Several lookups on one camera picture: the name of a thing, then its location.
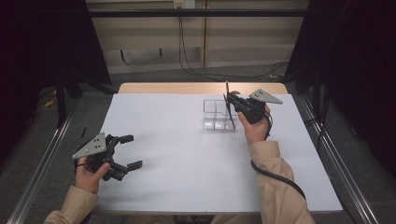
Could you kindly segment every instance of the silver bracket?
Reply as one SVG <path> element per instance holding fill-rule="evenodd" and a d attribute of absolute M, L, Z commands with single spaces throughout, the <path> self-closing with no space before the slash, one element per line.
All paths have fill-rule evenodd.
<path fill-rule="evenodd" d="M 87 145 L 82 147 L 72 156 L 73 160 L 81 157 L 91 156 L 106 151 L 106 137 L 104 133 L 96 135 Z"/>
<path fill-rule="evenodd" d="M 265 103 L 273 103 L 273 104 L 283 104 L 283 101 L 277 99 L 275 96 L 271 95 L 270 93 L 263 91 L 262 89 L 258 89 L 251 93 L 250 98 L 255 99 L 260 102 Z"/>

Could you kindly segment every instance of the table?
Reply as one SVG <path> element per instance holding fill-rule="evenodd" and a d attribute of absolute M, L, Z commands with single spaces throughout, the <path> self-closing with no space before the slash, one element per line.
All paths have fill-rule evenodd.
<path fill-rule="evenodd" d="M 296 182 L 305 191 L 308 208 L 342 210 L 309 135 L 300 132 L 305 126 L 284 85 L 229 86 L 230 91 L 242 94 L 264 89 L 282 97 L 282 107 L 271 105 L 276 125 L 270 137 L 290 136 L 279 142 L 281 153 L 295 168 Z M 221 99 L 224 92 L 225 83 L 123 84 L 113 98 L 102 131 L 118 136 L 133 134 L 134 142 L 119 146 L 114 159 L 120 164 L 142 159 L 143 167 L 122 182 L 101 183 L 96 211 L 124 215 L 259 212 L 255 173 L 249 166 L 248 153 L 241 149 L 247 146 L 239 120 L 235 132 L 208 131 L 197 124 L 202 122 L 203 99 Z M 299 132 L 289 134 L 290 130 L 279 129 L 279 125 Z M 295 141 L 301 146 L 298 155 Z"/>

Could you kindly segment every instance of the beige shirt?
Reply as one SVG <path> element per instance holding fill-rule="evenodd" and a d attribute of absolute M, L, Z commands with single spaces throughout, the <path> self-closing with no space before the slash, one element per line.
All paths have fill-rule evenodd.
<path fill-rule="evenodd" d="M 252 144 L 248 151 L 259 168 L 294 181 L 290 166 L 280 158 L 277 142 L 258 142 Z M 257 189 L 262 198 L 262 223 L 315 223 L 305 199 L 288 184 L 257 174 Z M 97 195 L 70 187 L 62 210 L 49 214 L 45 223 L 80 223 L 95 207 L 97 200 Z"/>

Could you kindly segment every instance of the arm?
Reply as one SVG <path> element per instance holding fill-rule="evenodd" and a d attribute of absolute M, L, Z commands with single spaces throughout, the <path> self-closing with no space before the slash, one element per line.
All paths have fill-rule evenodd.
<path fill-rule="evenodd" d="M 78 164 L 85 164 L 86 160 L 81 158 Z M 70 187 L 62 209 L 51 212 L 44 223 L 81 223 L 96 206 L 99 181 L 109 168 L 110 165 L 105 163 L 96 173 L 92 173 L 86 165 L 79 165 L 76 170 L 76 186 Z"/>
<path fill-rule="evenodd" d="M 275 141 L 263 141 L 268 130 L 266 119 L 250 124 L 238 114 L 245 128 L 248 150 L 253 162 L 271 173 L 294 181 L 291 167 L 280 158 Z M 262 223 L 315 223 L 306 206 L 306 200 L 294 188 L 266 175 L 257 174 L 257 188 L 262 199 Z"/>

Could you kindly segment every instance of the power outlet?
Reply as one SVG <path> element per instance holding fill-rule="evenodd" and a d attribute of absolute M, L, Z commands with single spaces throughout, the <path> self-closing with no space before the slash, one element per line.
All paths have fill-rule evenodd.
<path fill-rule="evenodd" d="M 184 8 L 184 0 L 174 0 L 174 8 Z"/>
<path fill-rule="evenodd" d="M 184 8 L 195 9 L 195 0 L 184 0 Z"/>

